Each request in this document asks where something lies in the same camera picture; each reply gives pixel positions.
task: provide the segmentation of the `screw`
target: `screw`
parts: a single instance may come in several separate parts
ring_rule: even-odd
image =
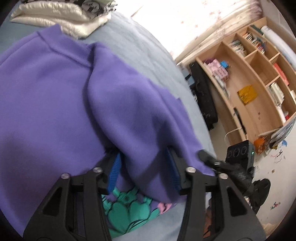
[[[95,167],[95,168],[93,169],[93,172],[95,172],[95,173],[101,173],[101,172],[103,172],[103,169],[100,168],[100,167]]]
[[[223,180],[226,180],[228,178],[228,175],[226,173],[220,173],[219,177]]]
[[[186,168],[186,172],[195,173],[196,172],[196,169],[194,167],[187,167]]]
[[[62,179],[68,179],[68,178],[70,178],[70,174],[69,174],[69,173],[63,173],[63,174],[61,175],[61,178],[62,178]]]

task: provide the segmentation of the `purple fabric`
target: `purple fabric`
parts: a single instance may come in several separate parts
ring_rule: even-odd
[[[179,200],[166,146],[212,174],[181,101],[102,44],[53,26],[0,57],[0,208],[19,234],[62,173],[85,173],[112,144],[127,157],[116,186],[158,202]]]

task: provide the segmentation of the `blue-gray bed sheet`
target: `blue-gray bed sheet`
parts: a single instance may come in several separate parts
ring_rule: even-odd
[[[0,54],[19,39],[39,29],[41,28],[11,23],[7,17],[0,27]],[[180,98],[185,105],[195,135],[204,149],[215,155],[202,114],[183,75],[175,66],[170,54],[150,32],[132,19],[114,12],[109,22],[82,41],[104,43],[138,72],[167,88],[176,98]],[[184,209],[185,203],[177,204],[163,215],[131,233],[115,238],[114,241],[175,241],[180,231]]]

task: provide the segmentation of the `black bag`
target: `black bag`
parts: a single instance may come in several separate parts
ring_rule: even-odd
[[[191,63],[190,70],[195,81],[194,92],[197,96],[197,103],[203,115],[208,130],[214,128],[213,124],[218,122],[216,107],[209,89],[210,78],[195,61]]]

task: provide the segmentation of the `pink print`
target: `pink print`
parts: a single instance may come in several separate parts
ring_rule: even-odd
[[[167,210],[170,209],[170,207],[172,206],[171,203],[167,203],[167,204],[164,204],[162,202],[160,202],[157,207],[158,209],[160,210],[160,214],[164,214]]]

